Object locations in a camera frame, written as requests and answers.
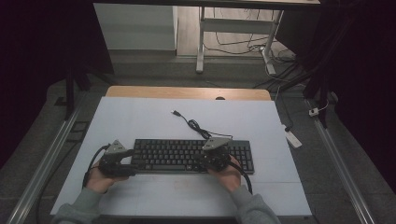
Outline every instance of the white device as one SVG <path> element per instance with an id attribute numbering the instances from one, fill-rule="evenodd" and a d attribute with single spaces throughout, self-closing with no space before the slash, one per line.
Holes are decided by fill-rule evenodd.
<path id="1" fill-rule="evenodd" d="M 309 110 L 309 116 L 314 117 L 319 114 L 319 110 L 317 108 L 313 108 Z"/>
<path id="2" fill-rule="evenodd" d="M 286 139 L 288 139 L 288 142 L 293 148 L 298 148 L 303 145 L 291 131 L 286 131 L 286 126 L 284 124 L 282 124 L 282 127 L 285 129 Z"/>

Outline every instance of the aluminum rail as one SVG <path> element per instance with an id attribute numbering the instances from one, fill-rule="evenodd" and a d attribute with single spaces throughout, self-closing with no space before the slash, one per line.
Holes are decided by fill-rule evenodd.
<path id="1" fill-rule="evenodd" d="M 349 195 L 353 206 L 355 207 L 356 214 L 361 220 L 362 224 L 375 224 L 375 219 L 370 212 L 370 209 L 361 195 L 361 191 L 353 180 L 345 162 L 340 154 L 337 146 L 332 140 L 332 136 L 328 129 L 324 129 L 318 118 L 314 118 L 315 125 L 318 129 L 318 133 L 329 152 L 329 155 L 334 163 L 335 170 L 337 171 L 341 181 L 343 182 L 346 193 Z"/>
<path id="2" fill-rule="evenodd" d="M 12 211 L 11 216 L 7 221 L 7 224 L 23 223 L 26 219 L 27 215 L 30 212 L 30 209 L 32 208 L 32 205 L 35 202 L 36 197 L 38 196 L 40 190 L 43 188 L 43 185 L 48 175 L 50 174 L 52 165 L 53 163 L 55 163 L 55 160 L 58 157 L 62 146 L 64 145 L 64 141 L 66 140 L 67 135 L 69 134 L 74 122 L 76 121 L 78 113 L 81 110 L 81 106 L 85 101 L 86 95 L 87 92 L 85 91 L 81 92 L 78 95 L 77 105 L 74 112 L 70 115 L 69 120 L 64 121 L 61 128 L 57 132 L 42 161 L 35 170 L 35 174 L 33 175 L 25 191 L 20 197 L 20 200 Z"/>

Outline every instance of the wooden table edge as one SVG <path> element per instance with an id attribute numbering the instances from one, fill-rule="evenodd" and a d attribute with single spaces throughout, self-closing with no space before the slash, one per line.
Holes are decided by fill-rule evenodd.
<path id="1" fill-rule="evenodd" d="M 111 86 L 106 97 L 271 101 L 267 90 L 192 87 Z"/>

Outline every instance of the table leg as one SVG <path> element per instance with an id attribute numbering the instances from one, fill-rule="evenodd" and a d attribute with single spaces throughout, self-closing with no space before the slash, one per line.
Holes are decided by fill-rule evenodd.
<path id="1" fill-rule="evenodd" d="M 204 72 L 204 26 L 205 26 L 205 8 L 201 7 L 201 19 L 199 20 L 199 43 L 197 53 L 196 72 L 201 74 Z"/>
<path id="2" fill-rule="evenodd" d="M 275 37 L 276 31 L 277 31 L 277 27 L 278 27 L 279 22 L 280 22 L 280 18 L 282 17 L 283 10 L 282 11 L 275 11 L 275 13 L 276 13 L 276 17 L 275 17 L 275 20 L 274 20 L 273 25 L 271 27 L 270 34 L 268 35 L 267 43 L 265 44 L 264 50 L 262 50 L 262 57 L 264 58 L 265 66 L 266 66 L 266 69 L 268 71 L 268 75 L 275 75 L 276 74 L 276 71 L 274 69 L 274 65 L 271 62 L 271 58 L 270 58 L 269 52 L 271 50 L 271 45 L 272 45 L 272 43 L 274 41 L 274 37 Z"/>

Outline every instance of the gray sleeve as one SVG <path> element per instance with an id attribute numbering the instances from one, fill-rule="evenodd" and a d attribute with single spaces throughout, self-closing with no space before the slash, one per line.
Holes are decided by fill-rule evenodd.
<path id="1" fill-rule="evenodd" d="M 273 210 L 260 194 L 251 195 L 245 186 L 231 193 L 237 207 L 236 220 L 241 224 L 280 224 Z"/>
<path id="2" fill-rule="evenodd" d="M 98 204 L 103 194 L 83 189 L 73 204 L 63 204 L 51 223 L 92 223 L 100 216 Z"/>

